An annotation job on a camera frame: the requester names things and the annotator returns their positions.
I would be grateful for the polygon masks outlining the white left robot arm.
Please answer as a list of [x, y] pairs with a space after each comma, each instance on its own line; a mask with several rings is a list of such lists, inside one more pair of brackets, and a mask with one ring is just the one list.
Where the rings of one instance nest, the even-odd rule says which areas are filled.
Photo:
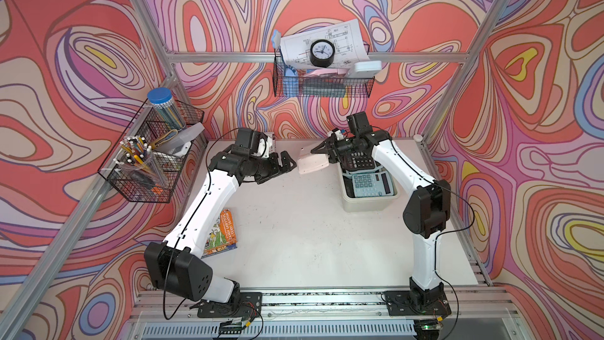
[[155, 288], [192, 302], [238, 299], [237, 283], [215, 275], [201, 257], [212, 227], [244, 182], [263, 184], [297, 167], [288, 152], [277, 153], [272, 146], [270, 136], [242, 127], [233, 144], [212, 156], [204, 183], [180, 222], [162, 242], [146, 247], [144, 259]]

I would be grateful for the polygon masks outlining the teal calculator with display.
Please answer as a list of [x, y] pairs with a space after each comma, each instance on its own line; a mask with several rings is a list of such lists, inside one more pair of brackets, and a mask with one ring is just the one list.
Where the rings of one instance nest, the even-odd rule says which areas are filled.
[[353, 174], [351, 180], [355, 198], [380, 198], [394, 195], [392, 178], [385, 170]]

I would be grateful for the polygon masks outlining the cream plastic storage box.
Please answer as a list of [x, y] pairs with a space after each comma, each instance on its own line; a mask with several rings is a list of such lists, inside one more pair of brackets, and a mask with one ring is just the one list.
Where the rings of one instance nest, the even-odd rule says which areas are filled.
[[400, 197], [395, 179], [379, 163], [350, 171], [340, 167], [341, 203], [345, 212], [380, 212]]

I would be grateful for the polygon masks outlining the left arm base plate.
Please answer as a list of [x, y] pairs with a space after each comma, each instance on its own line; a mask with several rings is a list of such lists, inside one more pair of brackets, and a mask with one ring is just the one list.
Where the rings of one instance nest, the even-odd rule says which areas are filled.
[[202, 319], [253, 319], [261, 314], [262, 302], [261, 292], [243, 292], [227, 303], [202, 301], [198, 305], [197, 316]]

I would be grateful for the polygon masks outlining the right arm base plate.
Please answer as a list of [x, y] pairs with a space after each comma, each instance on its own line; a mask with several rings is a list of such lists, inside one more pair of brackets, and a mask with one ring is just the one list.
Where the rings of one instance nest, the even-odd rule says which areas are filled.
[[390, 316], [447, 317], [451, 307], [443, 291], [385, 291], [382, 300]]

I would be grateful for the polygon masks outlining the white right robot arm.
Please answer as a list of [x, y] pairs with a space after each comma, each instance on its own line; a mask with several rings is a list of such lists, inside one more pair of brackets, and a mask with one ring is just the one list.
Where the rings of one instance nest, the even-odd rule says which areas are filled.
[[310, 153], [325, 154], [330, 163], [341, 162], [345, 156], [356, 152], [370, 156], [407, 192], [403, 220], [414, 235], [409, 299], [418, 312], [426, 311], [428, 305], [446, 299], [445, 283], [438, 273], [438, 247], [450, 219], [450, 185], [419, 168], [387, 131], [370, 125], [366, 113], [352, 114], [347, 122], [351, 137], [345, 137], [335, 129]]

